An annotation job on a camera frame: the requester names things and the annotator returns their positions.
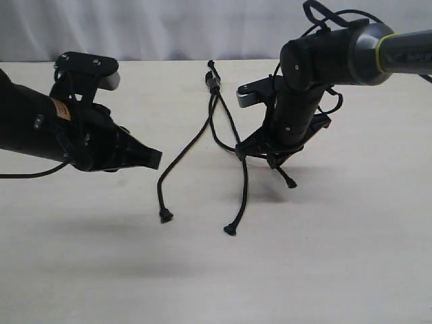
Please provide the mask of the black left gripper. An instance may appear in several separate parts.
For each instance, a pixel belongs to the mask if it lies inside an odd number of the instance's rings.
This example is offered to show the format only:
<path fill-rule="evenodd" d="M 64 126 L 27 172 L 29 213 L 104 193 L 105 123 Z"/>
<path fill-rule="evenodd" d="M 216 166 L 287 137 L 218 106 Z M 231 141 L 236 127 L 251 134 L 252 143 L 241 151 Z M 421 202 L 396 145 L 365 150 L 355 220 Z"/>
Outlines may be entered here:
<path fill-rule="evenodd" d="M 67 104 L 67 160 L 84 172 L 117 172 L 131 167 L 158 169 L 163 153 L 116 124 L 111 110 L 98 103 Z"/>

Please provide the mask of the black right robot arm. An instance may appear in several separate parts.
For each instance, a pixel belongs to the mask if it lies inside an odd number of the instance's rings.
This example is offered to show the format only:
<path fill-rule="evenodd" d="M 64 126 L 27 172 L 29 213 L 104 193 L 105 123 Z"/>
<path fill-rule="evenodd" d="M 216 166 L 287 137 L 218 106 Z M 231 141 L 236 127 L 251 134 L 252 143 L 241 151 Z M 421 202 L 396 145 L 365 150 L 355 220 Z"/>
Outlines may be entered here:
<path fill-rule="evenodd" d="M 337 85 L 377 86 L 393 74 L 431 74 L 431 31 L 396 34 L 383 23 L 321 29 L 286 43 L 279 55 L 280 75 L 240 86 L 238 103 L 266 106 L 260 128 L 236 145 L 236 155 L 264 156 L 280 168 L 321 129 L 329 112 L 320 102 Z"/>

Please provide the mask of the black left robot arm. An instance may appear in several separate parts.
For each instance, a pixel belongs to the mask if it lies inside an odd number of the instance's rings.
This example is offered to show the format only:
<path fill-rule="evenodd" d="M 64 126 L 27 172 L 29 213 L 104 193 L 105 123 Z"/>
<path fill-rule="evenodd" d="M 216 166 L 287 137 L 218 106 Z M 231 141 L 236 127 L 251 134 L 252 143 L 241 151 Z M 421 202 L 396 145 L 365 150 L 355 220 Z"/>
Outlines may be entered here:
<path fill-rule="evenodd" d="M 104 105 L 73 99 L 76 85 L 65 74 L 45 95 L 1 72 L 1 149 L 68 162 L 84 172 L 158 169 L 161 151 L 117 125 Z"/>

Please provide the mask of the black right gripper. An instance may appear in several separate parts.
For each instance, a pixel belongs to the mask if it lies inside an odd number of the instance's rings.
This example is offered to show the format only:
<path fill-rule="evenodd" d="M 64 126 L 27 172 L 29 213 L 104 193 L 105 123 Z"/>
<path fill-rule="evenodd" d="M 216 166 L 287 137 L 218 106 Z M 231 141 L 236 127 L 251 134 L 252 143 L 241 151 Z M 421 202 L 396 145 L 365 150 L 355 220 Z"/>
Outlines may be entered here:
<path fill-rule="evenodd" d="M 330 126 L 331 119 L 323 113 L 315 114 L 306 132 L 296 144 L 282 144 L 266 135 L 261 126 L 248 138 L 236 145 L 236 154 L 239 159 L 245 157 L 264 157 L 272 170 L 277 171 L 285 181 L 290 181 L 290 176 L 281 168 L 292 155 L 303 150 L 305 144 L 321 129 Z"/>

